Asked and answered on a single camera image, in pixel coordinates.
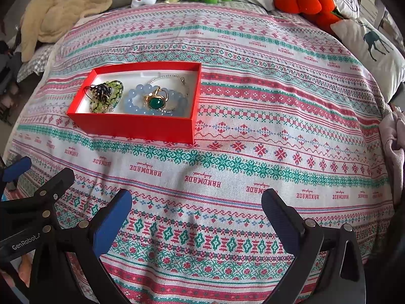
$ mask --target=bed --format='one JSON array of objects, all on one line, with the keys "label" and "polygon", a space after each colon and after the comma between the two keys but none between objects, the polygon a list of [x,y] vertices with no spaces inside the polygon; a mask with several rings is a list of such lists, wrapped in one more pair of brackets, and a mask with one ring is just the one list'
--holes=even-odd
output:
[{"label": "bed", "polygon": [[[384,238],[394,210],[377,84],[332,36],[259,9],[156,4],[77,25],[15,125],[5,158],[29,156],[33,167],[9,199],[69,167],[76,183],[57,212],[72,227],[118,189],[131,192],[102,261],[133,303],[261,303],[293,260],[261,210],[267,188],[320,225],[352,224],[363,261]],[[67,117],[94,67],[158,60],[203,65],[194,144],[88,135]]]}]

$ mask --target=jewelry box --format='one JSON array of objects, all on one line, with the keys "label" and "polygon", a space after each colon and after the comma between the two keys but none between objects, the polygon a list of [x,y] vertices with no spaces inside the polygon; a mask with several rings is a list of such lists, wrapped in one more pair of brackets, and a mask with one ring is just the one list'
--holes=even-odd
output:
[{"label": "jewelry box", "polygon": [[193,144],[200,80],[194,62],[98,67],[67,115],[88,134]]}]

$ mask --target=red box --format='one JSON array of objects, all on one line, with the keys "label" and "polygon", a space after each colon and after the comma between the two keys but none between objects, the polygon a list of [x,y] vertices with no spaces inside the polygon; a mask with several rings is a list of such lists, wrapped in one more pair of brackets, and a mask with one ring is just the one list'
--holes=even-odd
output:
[{"label": "red box", "polygon": [[[84,102],[82,104],[82,101],[87,99],[84,88],[95,82],[97,77],[102,77],[103,74],[110,76],[111,73],[114,73],[115,76],[130,77],[133,71],[152,71],[151,74],[153,72],[161,74],[160,71],[166,73],[173,71],[173,74],[177,74],[176,71],[186,71],[193,74],[193,79],[196,79],[196,83],[194,84],[194,92],[192,94],[189,92],[189,97],[192,98],[192,100],[190,99],[191,110],[189,117],[142,116],[115,113],[114,111],[110,113],[78,112],[79,107],[85,104]],[[86,80],[84,80],[72,104],[70,104],[67,115],[82,130],[89,134],[193,144],[200,81],[201,63],[194,62],[142,62],[98,67],[92,70]],[[125,98],[126,89],[124,82],[123,85],[124,94],[117,107]]]}]

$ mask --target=deer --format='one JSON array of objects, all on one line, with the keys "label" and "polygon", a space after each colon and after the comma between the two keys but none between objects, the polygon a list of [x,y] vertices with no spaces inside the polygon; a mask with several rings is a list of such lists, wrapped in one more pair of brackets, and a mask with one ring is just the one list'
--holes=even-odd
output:
[{"label": "deer", "polygon": [[377,41],[380,41],[382,46],[384,47],[384,49],[387,51],[387,53],[390,53],[388,51],[388,49],[385,47],[385,44],[392,50],[392,48],[389,46],[389,44],[387,42],[384,42],[379,35],[374,31],[374,29],[370,28],[369,26],[367,26],[367,24],[364,24],[363,22],[358,21],[357,22],[360,26],[364,26],[365,28],[369,29],[370,31],[368,33],[366,33],[363,37],[363,40],[365,42],[367,42],[367,44],[369,45],[369,53],[371,58],[376,62],[377,60],[373,57],[372,53],[371,53],[371,49],[372,47],[374,47],[375,50],[377,50],[378,52],[382,53],[383,55],[386,55],[385,52],[382,52],[381,50],[379,50],[375,43]]}]

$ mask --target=lavender cloth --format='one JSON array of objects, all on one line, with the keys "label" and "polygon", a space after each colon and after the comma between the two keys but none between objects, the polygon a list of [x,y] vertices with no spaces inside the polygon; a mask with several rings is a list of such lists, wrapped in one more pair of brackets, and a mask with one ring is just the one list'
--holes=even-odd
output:
[{"label": "lavender cloth", "polygon": [[393,201],[398,204],[404,189],[405,115],[400,111],[388,114],[378,126],[388,172],[391,174]]}]

